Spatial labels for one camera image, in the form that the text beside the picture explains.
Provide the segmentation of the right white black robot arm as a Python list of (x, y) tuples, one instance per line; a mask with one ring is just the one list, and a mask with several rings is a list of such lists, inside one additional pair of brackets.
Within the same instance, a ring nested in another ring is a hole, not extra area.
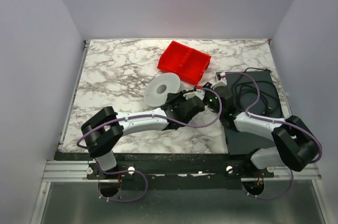
[(221, 81), (206, 83), (204, 103), (212, 111), (220, 111), (219, 120), (225, 130), (254, 134), (269, 139), (275, 146), (251, 151), (247, 158), (249, 164), (258, 170), (272, 166), (286, 166), (300, 172), (305, 166), (314, 163), (322, 156), (322, 148), (297, 116), (288, 118), (269, 118), (259, 116), (236, 106), (234, 96)]

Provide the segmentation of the white plastic cable spool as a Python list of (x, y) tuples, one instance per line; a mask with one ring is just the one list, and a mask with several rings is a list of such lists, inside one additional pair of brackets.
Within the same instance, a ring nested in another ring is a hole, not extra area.
[(165, 104), (168, 94), (176, 94), (185, 89), (183, 82), (175, 73), (164, 73), (155, 77), (145, 88), (143, 96), (150, 107)]

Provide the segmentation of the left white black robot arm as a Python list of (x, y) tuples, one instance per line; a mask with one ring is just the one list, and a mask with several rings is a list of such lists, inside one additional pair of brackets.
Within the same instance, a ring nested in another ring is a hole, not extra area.
[(112, 148), (121, 137), (186, 126), (195, 115), (205, 110), (204, 95), (203, 90), (168, 94), (165, 104), (140, 113), (116, 112), (112, 106), (103, 108), (81, 126), (84, 135), (99, 128), (84, 138), (90, 157), (96, 159), (103, 171), (112, 171), (117, 166)]

